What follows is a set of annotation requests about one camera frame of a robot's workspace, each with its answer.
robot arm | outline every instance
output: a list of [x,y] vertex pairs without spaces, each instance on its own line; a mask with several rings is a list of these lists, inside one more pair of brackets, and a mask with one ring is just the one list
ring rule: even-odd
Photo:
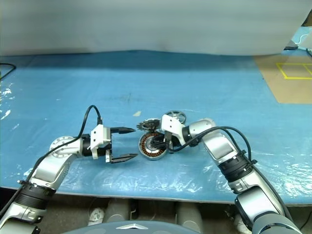
[[[202,119],[185,126],[177,118],[163,115],[160,129],[164,132],[164,142],[169,151],[175,151],[172,147],[173,139],[178,139],[180,149],[186,146],[186,142],[191,142],[191,147],[200,141],[203,142],[214,163],[227,179],[231,190],[237,194],[235,204],[245,225],[253,230],[253,234],[301,233],[293,222],[285,217],[287,208],[276,196],[274,188],[254,163],[244,156],[245,152],[234,146],[211,119]],[[204,131],[207,131],[207,134],[192,141]]]
[[37,234],[40,230],[32,224],[39,223],[46,212],[46,206],[66,177],[71,163],[79,157],[105,156],[110,163],[124,162],[137,154],[112,157],[112,133],[130,133],[131,128],[104,127],[102,121],[90,134],[81,137],[62,136],[54,140],[50,153],[43,157],[26,181],[18,181],[21,188],[0,220],[0,234]]

black cable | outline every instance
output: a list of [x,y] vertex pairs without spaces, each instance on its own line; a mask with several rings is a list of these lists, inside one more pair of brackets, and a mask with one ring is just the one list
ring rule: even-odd
[[308,218],[307,218],[307,220],[304,222],[304,224],[299,228],[300,230],[301,229],[303,229],[304,228],[304,226],[306,226],[307,225],[307,223],[308,223],[308,221],[310,220],[310,218],[311,218],[311,215],[312,215],[312,211],[310,212],[310,214],[309,214],[309,216],[308,216]]
[[[88,118],[89,112],[90,112],[90,110],[91,110],[92,108],[94,108],[95,111],[97,112],[97,124],[102,124],[102,119],[101,119],[101,115],[100,115],[100,113],[99,113],[99,111],[98,111],[98,108],[97,108],[95,105],[89,106],[88,109],[87,109],[87,111],[86,111],[86,113],[84,114],[84,118],[83,118],[82,125],[81,125],[81,129],[80,129],[80,132],[79,132],[78,136],[77,136],[76,138],[72,139],[71,141],[68,141],[68,142],[66,142],[66,143],[64,143],[64,144],[61,144],[61,145],[59,145],[59,146],[53,148],[52,150],[50,150],[49,152],[47,152],[44,156],[40,157],[40,158],[36,161],[36,163],[35,163],[33,169],[31,170],[31,172],[30,172],[30,174],[28,175],[28,177],[27,177],[27,179],[26,179],[25,182],[28,182],[28,181],[29,181],[29,179],[30,179],[31,176],[34,174],[34,172],[35,172],[35,170],[37,169],[37,167],[39,166],[39,164],[40,164],[48,155],[50,155],[52,152],[54,152],[55,150],[57,150],[57,149],[59,149],[59,148],[65,146],[65,145],[68,145],[68,144],[73,143],[74,141],[78,140],[78,139],[81,137],[81,135],[82,135],[82,133],[83,133],[83,130],[84,130],[84,127],[85,127],[86,122],[87,122],[87,118]],[[22,190],[22,188],[23,188],[23,186],[21,185],[21,186],[17,189],[17,191],[13,194],[13,196],[11,197],[11,199],[5,204],[5,206],[4,206],[4,207],[2,208],[2,210],[0,211],[0,217],[3,216],[3,214],[4,214],[4,213],[6,212],[6,210],[9,208],[9,206],[11,205],[11,203],[15,200],[15,198],[17,197],[17,195],[20,193],[20,191]]]
[[307,51],[307,54],[312,58],[312,54],[310,52],[310,49],[307,48],[306,51]]
[[167,148],[169,151],[171,152],[178,152],[182,149],[184,149],[186,146],[188,146],[189,144],[191,144],[193,141],[195,140],[198,140],[199,138],[202,138],[204,137],[206,134],[208,133],[211,133],[213,131],[216,131],[216,130],[222,130],[224,132],[226,132],[229,137],[231,138],[234,146],[237,148],[237,150],[239,152],[241,152],[240,148],[238,147],[238,144],[236,143],[235,139],[233,138],[232,134],[229,133],[229,131],[227,131],[227,129],[230,129],[230,130],[233,130],[235,132],[237,132],[242,138],[243,140],[245,141],[245,144],[247,146],[247,152],[248,152],[248,161],[252,164],[254,170],[260,175],[260,177],[262,177],[262,179],[268,184],[269,188],[272,190],[272,192],[274,193],[274,195],[276,196],[278,202],[281,204],[283,210],[284,210],[284,214],[285,214],[285,217],[287,217],[291,222],[293,222],[293,218],[289,212],[289,210],[287,209],[284,201],[282,200],[282,198],[280,197],[280,195],[278,194],[278,192],[275,190],[275,188],[273,187],[273,185],[266,179],[266,177],[259,171],[258,168],[256,168],[256,166],[254,165],[254,163],[252,162],[252,151],[251,151],[251,147],[250,147],[250,144],[247,140],[247,138],[245,137],[245,135],[239,131],[238,129],[236,128],[233,128],[233,127],[229,127],[229,126],[223,126],[223,127],[213,127],[213,128],[210,128],[210,129],[207,129],[203,132],[201,132],[200,134],[196,135],[195,137],[193,137],[192,139],[188,140],[184,145],[180,146],[179,148],[177,149],[170,149],[170,148]]
[[5,78],[8,74],[10,74],[11,72],[13,72],[16,69],[16,66],[14,64],[11,64],[11,63],[0,63],[0,65],[12,66],[11,70],[8,71],[6,74],[4,74],[4,76],[1,76],[1,74],[0,74],[0,79]]

blue tabletop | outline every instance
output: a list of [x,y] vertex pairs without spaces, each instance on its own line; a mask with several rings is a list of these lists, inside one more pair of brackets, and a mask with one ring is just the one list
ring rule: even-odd
[[[236,127],[285,202],[312,203],[312,105],[277,103],[252,57],[130,51],[1,60],[18,67],[1,80],[2,187],[18,187],[16,181],[26,178],[54,139],[76,136],[87,107],[95,104],[110,127],[135,128],[172,109],[187,115],[186,124],[209,117]],[[95,125],[92,112],[85,133]],[[142,134],[114,135],[114,155],[138,153]],[[119,164],[80,158],[58,192],[199,202],[235,198],[202,145],[158,161],[142,155]]]

white backdrop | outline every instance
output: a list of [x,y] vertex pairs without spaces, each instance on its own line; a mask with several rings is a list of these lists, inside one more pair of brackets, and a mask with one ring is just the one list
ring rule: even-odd
[[280,53],[312,0],[0,0],[2,55]]

clear plastic sheet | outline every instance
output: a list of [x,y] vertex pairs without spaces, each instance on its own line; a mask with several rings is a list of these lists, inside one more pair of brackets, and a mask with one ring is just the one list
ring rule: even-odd
[[[183,111],[187,123],[209,117],[236,127],[285,202],[312,203],[312,106],[278,104],[251,57],[137,51],[2,60],[18,67],[1,81],[2,187],[16,188],[54,139],[76,136],[86,108],[95,104],[110,127],[135,128],[172,109]],[[91,113],[85,132],[95,124]],[[141,134],[114,135],[114,155],[138,153]],[[119,164],[77,159],[58,192],[199,202],[235,198],[202,145],[158,161],[141,155]]]

